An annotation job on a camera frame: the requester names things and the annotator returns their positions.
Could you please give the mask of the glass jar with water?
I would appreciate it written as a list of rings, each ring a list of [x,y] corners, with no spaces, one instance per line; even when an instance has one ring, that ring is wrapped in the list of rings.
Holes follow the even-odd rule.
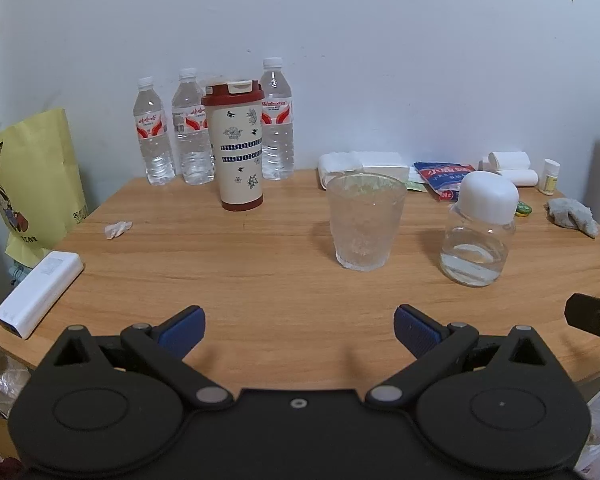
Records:
[[[458,200],[449,211],[440,268],[457,283],[486,287],[502,274],[512,244],[516,200]]]

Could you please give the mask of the white jar cap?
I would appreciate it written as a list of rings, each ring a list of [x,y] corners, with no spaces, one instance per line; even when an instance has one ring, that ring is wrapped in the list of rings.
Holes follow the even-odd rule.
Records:
[[[457,207],[472,220],[505,226],[514,220],[518,202],[518,188],[512,182],[500,174],[474,171],[460,184]]]

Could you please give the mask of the small white pill bottle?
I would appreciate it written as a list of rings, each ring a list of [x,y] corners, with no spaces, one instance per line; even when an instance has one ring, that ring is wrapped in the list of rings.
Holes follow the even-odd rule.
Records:
[[[556,191],[559,173],[559,162],[549,158],[544,159],[543,171],[538,181],[538,190],[544,195],[552,196]]]

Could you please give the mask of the plastic water bottle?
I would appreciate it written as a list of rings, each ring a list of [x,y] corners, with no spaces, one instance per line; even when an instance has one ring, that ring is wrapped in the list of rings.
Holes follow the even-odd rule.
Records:
[[[196,68],[183,68],[172,98],[172,122],[178,151],[178,166],[189,185],[201,185],[214,179],[214,162],[206,111],[201,103],[201,86]]]
[[[175,177],[166,112],[151,77],[140,78],[137,87],[133,117],[146,178],[151,185],[165,185]]]
[[[294,111],[291,86],[281,58],[265,58],[260,85],[262,100],[262,172],[268,180],[286,180],[294,173]]]

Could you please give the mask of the grey crumpled cloth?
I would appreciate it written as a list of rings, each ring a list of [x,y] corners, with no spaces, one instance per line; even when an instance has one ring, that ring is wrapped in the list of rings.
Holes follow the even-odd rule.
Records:
[[[598,225],[592,210],[577,200],[567,197],[552,198],[546,202],[545,208],[556,226],[580,231],[591,238],[597,237]]]

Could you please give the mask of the green yellow round tin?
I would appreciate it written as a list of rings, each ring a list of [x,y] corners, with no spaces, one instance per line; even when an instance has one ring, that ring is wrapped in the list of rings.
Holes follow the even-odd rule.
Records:
[[[515,214],[517,217],[528,217],[532,214],[532,208],[524,202],[519,202]]]

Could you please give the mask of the white power bank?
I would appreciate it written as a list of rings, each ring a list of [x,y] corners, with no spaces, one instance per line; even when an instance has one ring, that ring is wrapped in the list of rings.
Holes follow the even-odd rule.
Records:
[[[47,254],[1,303],[0,325],[21,339],[28,339],[83,269],[75,252]]]

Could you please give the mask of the textured clear glass cup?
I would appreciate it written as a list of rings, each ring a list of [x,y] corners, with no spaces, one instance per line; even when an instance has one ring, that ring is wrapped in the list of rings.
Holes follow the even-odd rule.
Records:
[[[344,268],[370,272],[386,264],[406,194],[401,181],[382,174],[343,174],[327,183],[329,229]]]

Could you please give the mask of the green paper sheet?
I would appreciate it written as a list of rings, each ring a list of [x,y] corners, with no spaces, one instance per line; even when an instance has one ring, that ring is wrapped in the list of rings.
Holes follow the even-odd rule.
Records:
[[[426,185],[424,185],[423,183],[406,181],[404,183],[404,185],[409,191],[412,191],[412,192],[422,192],[422,193],[427,192]]]

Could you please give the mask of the lower white paper roll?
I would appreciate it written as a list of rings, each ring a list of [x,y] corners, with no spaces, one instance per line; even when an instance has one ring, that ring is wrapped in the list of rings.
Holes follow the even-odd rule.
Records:
[[[501,170],[498,174],[512,182],[517,188],[533,188],[539,182],[539,176],[533,169]]]

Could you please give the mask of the white paper roll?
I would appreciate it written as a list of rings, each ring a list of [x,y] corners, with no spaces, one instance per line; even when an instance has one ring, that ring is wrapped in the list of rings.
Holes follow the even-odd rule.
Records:
[[[496,172],[531,168],[529,155],[524,151],[491,152],[488,159],[490,167]]]
[[[533,188],[539,182],[539,176],[533,169],[501,170],[498,174],[512,182],[517,188]]]

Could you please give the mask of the blue red plastic packet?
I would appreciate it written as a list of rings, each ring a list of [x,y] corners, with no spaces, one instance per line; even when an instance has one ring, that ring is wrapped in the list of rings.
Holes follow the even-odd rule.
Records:
[[[464,177],[475,168],[455,162],[415,162],[414,167],[439,200],[455,202]]]

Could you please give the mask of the upper white paper roll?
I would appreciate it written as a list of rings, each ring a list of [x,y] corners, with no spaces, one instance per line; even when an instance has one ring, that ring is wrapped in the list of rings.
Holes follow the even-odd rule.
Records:
[[[496,172],[531,168],[529,155],[524,151],[491,152],[488,159],[490,167]]]

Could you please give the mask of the white tissue pack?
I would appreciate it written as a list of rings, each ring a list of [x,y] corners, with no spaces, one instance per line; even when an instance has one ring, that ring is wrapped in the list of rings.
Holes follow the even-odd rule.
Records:
[[[410,166],[396,152],[331,152],[321,155],[317,163],[321,187],[344,174],[381,174],[406,182],[410,178]]]

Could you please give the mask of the yellow paper bag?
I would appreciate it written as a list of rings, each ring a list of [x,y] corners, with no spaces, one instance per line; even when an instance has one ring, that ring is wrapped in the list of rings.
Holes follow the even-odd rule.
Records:
[[[88,216],[66,112],[46,110],[0,132],[5,254],[33,268]]]

